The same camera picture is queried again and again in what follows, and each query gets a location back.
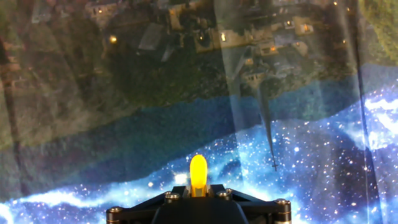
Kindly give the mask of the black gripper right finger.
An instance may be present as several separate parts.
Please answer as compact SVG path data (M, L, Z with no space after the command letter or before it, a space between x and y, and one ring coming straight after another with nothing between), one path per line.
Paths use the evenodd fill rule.
M228 202L217 205L227 216L245 223L291 224L292 205L290 200L277 198L271 201L261 200L238 190L226 188L222 184L207 185L206 195Z

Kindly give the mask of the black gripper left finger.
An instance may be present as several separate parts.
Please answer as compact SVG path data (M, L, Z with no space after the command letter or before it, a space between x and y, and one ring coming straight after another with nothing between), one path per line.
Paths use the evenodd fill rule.
M153 219L157 209L167 200L187 198L190 195L190 187L176 186L171 191L161 193L145 202L131 208L114 206L106 211L106 223L134 223L135 221Z

